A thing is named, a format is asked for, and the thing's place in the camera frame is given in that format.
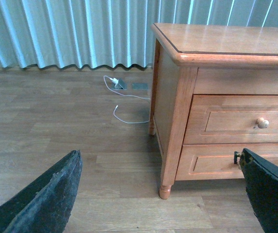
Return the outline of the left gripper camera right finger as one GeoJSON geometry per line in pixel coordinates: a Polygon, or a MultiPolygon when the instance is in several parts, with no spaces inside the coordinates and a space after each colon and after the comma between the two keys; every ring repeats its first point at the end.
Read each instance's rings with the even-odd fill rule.
{"type": "Polygon", "coordinates": [[[244,148],[234,153],[246,182],[246,192],[262,229],[278,233],[278,166],[244,148]]]}

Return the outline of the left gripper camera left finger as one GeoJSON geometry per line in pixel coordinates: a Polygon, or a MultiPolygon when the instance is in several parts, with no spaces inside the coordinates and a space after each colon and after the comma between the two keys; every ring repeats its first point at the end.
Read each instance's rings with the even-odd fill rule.
{"type": "Polygon", "coordinates": [[[73,150],[0,206],[0,233],[62,233],[81,172],[81,153],[73,150]]]}

